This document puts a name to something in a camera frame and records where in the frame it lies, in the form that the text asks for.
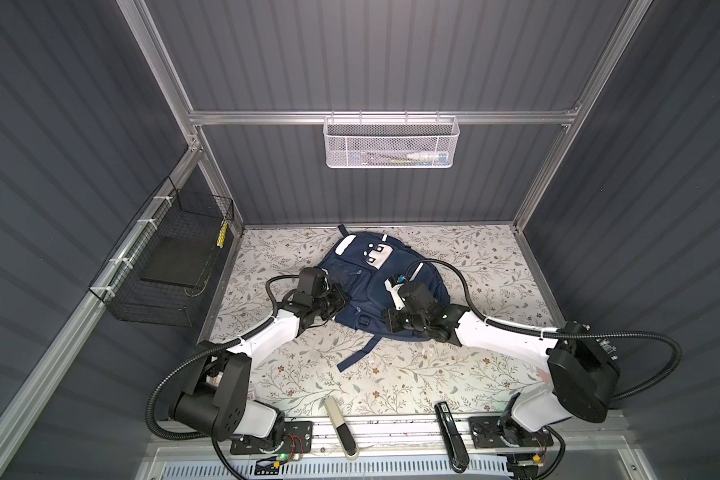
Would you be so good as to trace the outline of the navy blue student backpack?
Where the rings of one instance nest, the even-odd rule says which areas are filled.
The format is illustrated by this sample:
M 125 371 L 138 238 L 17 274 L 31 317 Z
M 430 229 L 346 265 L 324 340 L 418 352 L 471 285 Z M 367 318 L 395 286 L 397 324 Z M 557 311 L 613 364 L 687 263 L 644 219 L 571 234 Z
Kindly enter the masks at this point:
M 425 285 L 442 307 L 450 304 L 444 280 L 423 255 L 401 240 L 371 231 L 348 231 L 338 227 L 342 238 L 326 254 L 318 267 L 328 273 L 329 281 L 337 284 L 348 296 L 347 306 L 334 320 L 346 327 L 371 335 L 364 347 L 341 361 L 337 369 L 347 370 L 367 356 L 383 339 L 402 342 L 426 342 L 427 334 L 406 327 L 389 325 L 387 312 L 396 305 L 385 283 L 393 285 L 402 277 L 408 279 L 406 269 L 415 264 L 412 278 Z

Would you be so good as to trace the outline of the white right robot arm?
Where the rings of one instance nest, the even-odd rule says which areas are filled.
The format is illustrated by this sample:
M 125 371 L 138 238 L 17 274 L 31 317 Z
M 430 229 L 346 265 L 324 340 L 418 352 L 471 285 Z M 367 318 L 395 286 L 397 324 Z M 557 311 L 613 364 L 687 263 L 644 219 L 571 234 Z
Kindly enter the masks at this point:
M 390 279 L 385 288 L 393 307 L 386 314 L 390 330 L 410 330 L 441 343 L 485 349 L 521 360 L 537 370 L 540 381 L 512 394 L 499 430 L 509 435 L 536 433 L 575 417 L 602 423 L 614 397 L 620 371 L 595 339 L 573 339 L 583 330 L 529 327 L 488 317 L 472 306 L 437 302 L 421 282 Z

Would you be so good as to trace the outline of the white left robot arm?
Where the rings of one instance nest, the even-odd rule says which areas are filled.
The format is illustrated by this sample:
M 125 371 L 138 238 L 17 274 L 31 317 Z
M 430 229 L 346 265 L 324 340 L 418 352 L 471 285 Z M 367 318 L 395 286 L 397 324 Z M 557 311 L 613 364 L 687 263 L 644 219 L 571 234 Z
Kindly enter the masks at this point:
M 285 296 L 265 320 L 232 345 L 185 368 L 185 385 L 169 418 L 215 441 L 246 437 L 272 449 L 285 436 L 281 410 L 248 396 L 251 373 L 281 346 L 295 340 L 316 319 L 330 320 L 349 303 L 341 287 Z

